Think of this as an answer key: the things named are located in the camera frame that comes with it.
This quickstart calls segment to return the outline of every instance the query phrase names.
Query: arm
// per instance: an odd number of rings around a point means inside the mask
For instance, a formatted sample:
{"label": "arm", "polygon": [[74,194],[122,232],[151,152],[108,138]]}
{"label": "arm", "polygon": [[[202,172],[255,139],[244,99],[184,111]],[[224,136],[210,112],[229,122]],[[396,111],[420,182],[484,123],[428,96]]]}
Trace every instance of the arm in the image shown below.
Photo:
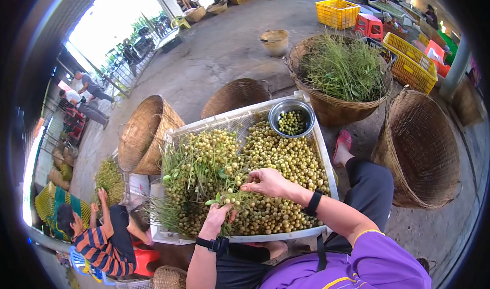
{"label": "arm", "polygon": [[[258,178],[260,183],[252,183],[255,178]],[[242,186],[242,190],[286,198],[303,207],[308,206],[313,196],[312,191],[291,183],[272,168],[252,171],[248,176],[248,183]],[[316,213],[319,220],[337,234],[344,236],[352,246],[362,232],[379,231],[373,221],[356,209],[324,195],[318,204]]]}
{"label": "arm", "polygon": [[85,92],[87,90],[87,88],[89,87],[89,82],[85,82],[85,84],[83,84],[83,87],[82,89],[80,89],[78,91],[78,94],[81,94],[82,92]]}
{"label": "arm", "polygon": [[92,203],[90,205],[90,222],[89,222],[89,228],[96,228],[97,227],[97,212],[99,211],[99,207],[97,204]]}
{"label": "arm", "polygon": [[[208,216],[199,237],[205,240],[216,239],[221,231],[226,213],[233,207],[233,204],[226,204],[218,208],[218,204],[213,204],[208,212]],[[209,251],[207,248],[195,245],[194,254],[187,271],[188,289],[214,289],[216,287],[216,252]]]}
{"label": "arm", "polygon": [[99,199],[101,199],[102,215],[104,216],[104,224],[101,226],[104,230],[107,239],[112,237],[114,229],[112,228],[111,216],[109,214],[109,208],[107,207],[107,193],[104,188],[99,189]]}

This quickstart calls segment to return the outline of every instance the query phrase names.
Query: black wrist strap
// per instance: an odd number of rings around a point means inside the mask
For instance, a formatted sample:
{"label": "black wrist strap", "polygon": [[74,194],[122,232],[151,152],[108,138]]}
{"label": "black wrist strap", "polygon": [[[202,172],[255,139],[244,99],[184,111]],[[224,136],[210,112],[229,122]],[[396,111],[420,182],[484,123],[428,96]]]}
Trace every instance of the black wrist strap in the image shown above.
{"label": "black wrist strap", "polygon": [[315,189],[315,192],[313,193],[313,196],[310,202],[308,203],[308,207],[305,207],[303,209],[303,212],[311,217],[316,217],[316,208],[320,203],[320,199],[322,198],[322,195],[323,193],[320,189]]}
{"label": "black wrist strap", "polygon": [[218,236],[216,240],[205,240],[199,237],[195,239],[197,245],[204,246],[208,248],[208,250],[216,252],[216,257],[218,258],[226,252],[229,241],[230,239],[221,236]]}

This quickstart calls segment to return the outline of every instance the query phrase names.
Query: stainless steel bowl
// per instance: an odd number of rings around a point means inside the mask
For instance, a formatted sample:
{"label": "stainless steel bowl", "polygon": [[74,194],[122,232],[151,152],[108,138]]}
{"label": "stainless steel bowl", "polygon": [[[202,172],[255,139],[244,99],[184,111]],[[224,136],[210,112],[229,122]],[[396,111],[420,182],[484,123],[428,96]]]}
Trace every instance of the stainless steel bowl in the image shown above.
{"label": "stainless steel bowl", "polygon": [[[279,123],[279,119],[281,118],[281,114],[290,111],[296,111],[296,110],[301,111],[301,116],[303,122],[305,123],[305,128],[306,128],[305,131],[295,136],[286,135],[283,132],[280,132],[278,123]],[[274,105],[273,108],[271,108],[271,111],[269,112],[269,124],[271,125],[271,128],[274,130],[274,132],[287,138],[299,138],[308,135],[313,129],[315,120],[316,120],[315,113],[313,112],[311,106],[298,99],[287,99],[281,101],[276,105]]]}

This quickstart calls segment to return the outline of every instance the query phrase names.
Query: concrete floor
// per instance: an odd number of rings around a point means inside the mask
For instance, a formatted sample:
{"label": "concrete floor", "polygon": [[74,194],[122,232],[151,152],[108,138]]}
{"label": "concrete floor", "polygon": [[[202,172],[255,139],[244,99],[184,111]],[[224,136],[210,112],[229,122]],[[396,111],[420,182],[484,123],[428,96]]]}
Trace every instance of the concrete floor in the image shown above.
{"label": "concrete floor", "polygon": [[[128,121],[134,109],[147,96],[161,94],[186,123],[200,120],[206,101],[220,87],[237,78],[268,81],[273,98],[287,96],[296,89],[286,66],[280,58],[266,56],[258,36],[267,29],[285,29],[290,33],[290,47],[303,38],[323,31],[317,22],[315,2],[321,0],[252,0],[243,5],[229,6],[218,16],[207,15],[190,30],[183,33],[184,43],[168,54],[157,54],[144,71],[138,88],[121,107],[110,109],[108,102],[100,102],[100,109],[111,116],[105,131],[90,122],[80,145],[71,193],[90,201],[94,190],[93,177],[102,159],[118,146],[121,124]],[[363,121],[346,128],[353,135],[353,154],[369,158],[384,119],[384,106]],[[437,264],[431,270],[436,286],[459,255],[473,227],[478,212],[476,191],[481,195],[485,186],[490,156],[487,139],[488,122],[465,130],[470,156],[474,162],[473,179],[469,155],[452,124],[458,142],[461,162],[459,196],[436,211],[404,209],[393,206],[385,230],[387,236],[415,257],[426,257]],[[327,147],[335,146],[340,128],[323,129]],[[339,175],[339,195],[343,199],[348,181],[343,169]],[[297,243],[312,244],[311,239]],[[165,264],[185,268],[185,256],[191,247],[161,245]],[[176,262],[170,254],[178,253]]]}

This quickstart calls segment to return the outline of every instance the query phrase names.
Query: green plastic crate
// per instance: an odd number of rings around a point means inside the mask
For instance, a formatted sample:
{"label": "green plastic crate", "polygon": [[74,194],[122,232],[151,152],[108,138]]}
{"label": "green plastic crate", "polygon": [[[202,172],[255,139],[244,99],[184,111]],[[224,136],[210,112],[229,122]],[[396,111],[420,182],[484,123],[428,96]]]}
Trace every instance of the green plastic crate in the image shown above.
{"label": "green plastic crate", "polygon": [[446,64],[452,65],[454,61],[454,57],[456,57],[456,52],[458,52],[458,45],[454,43],[454,41],[444,34],[441,30],[437,31],[439,35],[443,38],[443,40],[447,43],[447,46],[449,47],[449,50],[453,53],[452,55],[446,56]]}

